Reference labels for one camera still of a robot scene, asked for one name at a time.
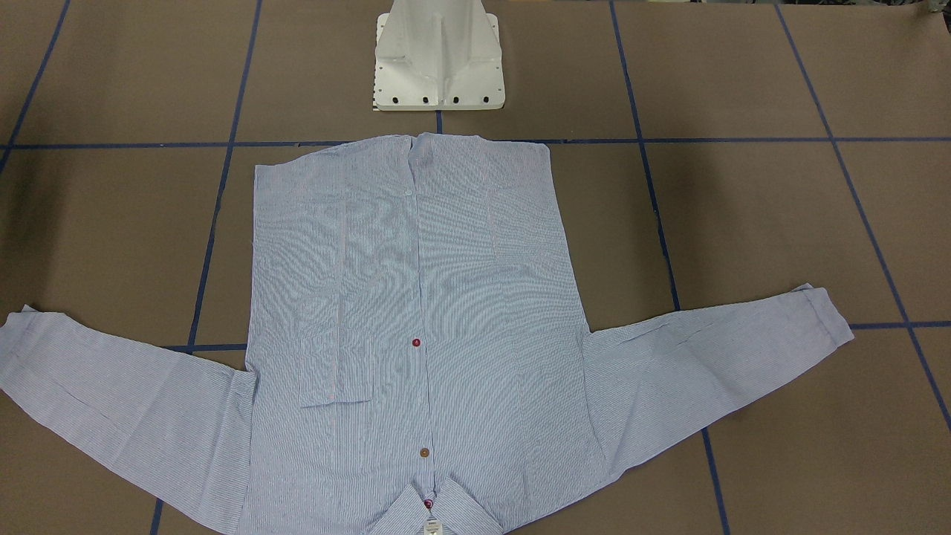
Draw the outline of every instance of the brown surface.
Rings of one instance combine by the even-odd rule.
[[[617,16],[646,137],[825,136],[772,6],[620,3]]]
[[[951,530],[951,441],[902,330],[858,332],[710,437],[736,533]]]
[[[846,143],[842,152],[908,314],[951,319],[948,144]]]
[[[390,3],[267,0],[239,141],[352,140],[436,129],[370,110],[373,21]],[[0,3],[6,143],[62,4]],[[447,112],[486,138],[631,138],[605,2],[487,1],[506,108]],[[644,134],[825,136],[770,7],[616,5]],[[838,136],[949,135],[951,37],[919,7],[783,13]],[[19,144],[227,142],[253,3],[75,2]],[[951,321],[951,140],[841,143],[912,321]],[[197,342],[245,342],[255,164],[316,147],[233,150]],[[0,311],[29,303],[159,345],[188,340],[226,148],[15,149],[0,174]],[[809,281],[853,323],[899,322],[828,143],[648,144],[684,308]],[[552,145],[594,328],[672,309],[637,144]],[[951,328],[916,328],[951,398]],[[243,351],[200,351],[232,367]],[[903,328],[855,343],[710,432],[734,534],[951,532],[948,427]],[[143,534],[154,500],[0,397],[0,534]],[[520,530],[721,533],[694,435],[616,484]],[[210,533],[169,506],[162,535]]]
[[[783,14],[837,136],[951,135],[951,46],[925,4]]]
[[[651,145],[683,308],[828,287],[852,323],[900,321],[828,143]]]

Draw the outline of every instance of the white metal base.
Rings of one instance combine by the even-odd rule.
[[[396,0],[377,19],[373,107],[499,109],[498,19],[480,0]]]

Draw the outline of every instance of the light blue shirt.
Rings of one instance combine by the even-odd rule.
[[[258,166],[252,280],[247,371],[25,309],[0,386],[224,533],[499,534],[852,338],[808,285],[592,333],[547,148],[477,137]]]

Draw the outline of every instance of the striped fabric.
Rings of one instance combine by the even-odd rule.
[[[257,167],[254,212],[247,371],[62,314],[0,328],[17,404],[223,533],[503,533],[852,338],[808,285],[592,333],[542,145],[343,145]]]

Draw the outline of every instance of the clothing label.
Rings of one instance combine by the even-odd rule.
[[[425,535],[442,535],[442,522],[438,520],[426,521],[426,528],[423,529]]]

